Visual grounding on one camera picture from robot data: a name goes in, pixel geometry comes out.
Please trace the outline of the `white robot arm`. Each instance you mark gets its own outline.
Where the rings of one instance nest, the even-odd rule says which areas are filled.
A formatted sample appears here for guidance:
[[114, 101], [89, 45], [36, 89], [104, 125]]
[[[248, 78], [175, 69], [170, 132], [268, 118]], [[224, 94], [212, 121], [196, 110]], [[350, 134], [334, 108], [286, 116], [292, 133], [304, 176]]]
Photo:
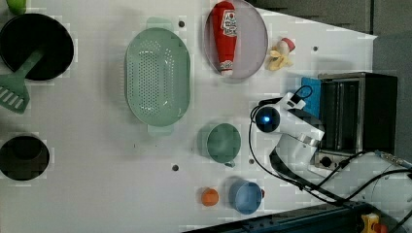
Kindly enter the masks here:
[[402, 161], [395, 170], [379, 174], [375, 169], [366, 169], [366, 181], [347, 197], [341, 197], [324, 188], [334, 184], [347, 187], [350, 182], [361, 178], [355, 175], [355, 166], [364, 159], [376, 162], [395, 158], [385, 152], [359, 151], [345, 156], [328, 174], [310, 168], [311, 159], [318, 151], [319, 142], [325, 129], [318, 118], [303, 111], [304, 99], [295, 93], [287, 93], [281, 98], [265, 99], [251, 110], [250, 125], [269, 135], [279, 135], [280, 139], [269, 154], [272, 169], [270, 175], [291, 183], [321, 201], [331, 205], [341, 205], [350, 201], [370, 184], [392, 174], [411, 173], [411, 166]]

